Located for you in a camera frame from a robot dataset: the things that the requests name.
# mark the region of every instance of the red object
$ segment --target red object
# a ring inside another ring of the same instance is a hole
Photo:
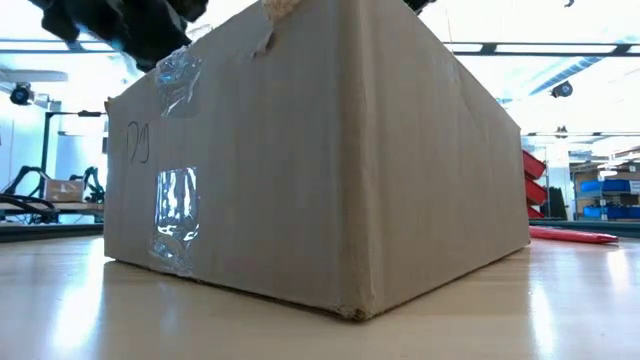
[[[544,188],[531,179],[524,179],[524,188],[527,192],[527,200],[535,205],[542,205],[547,200],[547,192]]]
[[[534,208],[527,207],[527,213],[529,214],[529,219],[543,219],[544,215]]]
[[[533,155],[522,150],[522,163],[524,165],[524,173],[528,177],[537,180],[540,179],[547,166]]]
[[[608,244],[618,242],[617,236],[573,230],[551,229],[539,226],[529,226],[529,236],[537,239],[571,241],[589,244]]]

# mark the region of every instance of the security camera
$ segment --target security camera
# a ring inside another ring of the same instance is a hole
[[[31,91],[31,84],[29,83],[17,83],[10,96],[12,103],[21,106],[33,104],[34,98],[35,95]]]
[[[573,94],[573,86],[571,86],[568,81],[563,82],[551,90],[551,96],[554,98],[569,97],[571,94]]]

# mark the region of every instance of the ceiling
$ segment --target ceiling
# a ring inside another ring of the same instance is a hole
[[[444,42],[640,42],[635,20],[640,1],[575,0],[570,8],[565,8],[565,2],[438,0],[427,6],[420,18]],[[208,12],[192,29],[216,27],[251,3],[253,0],[210,0]],[[29,1],[0,0],[0,6],[0,39],[56,40],[40,28],[41,11]],[[22,46],[26,45],[0,41],[0,50]],[[78,108],[90,109],[101,106],[106,96],[120,93],[140,76],[124,59],[113,53],[0,54],[0,68],[66,72],[68,82],[34,87]],[[638,58],[590,59],[589,66],[569,78],[574,94],[560,99],[552,98],[548,87],[540,91],[541,85],[584,58],[460,57],[460,61],[497,99],[507,99],[505,107],[525,132],[554,131],[558,126],[569,131],[640,131],[635,115],[639,105],[634,102],[640,84]],[[584,140],[575,142],[578,145]]]

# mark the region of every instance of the small cardboard box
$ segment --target small cardboard box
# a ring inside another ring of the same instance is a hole
[[[46,179],[44,199],[50,202],[82,202],[84,182]]]
[[[518,126],[400,0],[256,3],[108,110],[124,262],[362,320],[529,241]]]

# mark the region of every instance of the light wooden tabletop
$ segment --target light wooden tabletop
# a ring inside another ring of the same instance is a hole
[[[0,245],[0,359],[640,359],[640,244],[534,241],[365,324],[102,251]]]

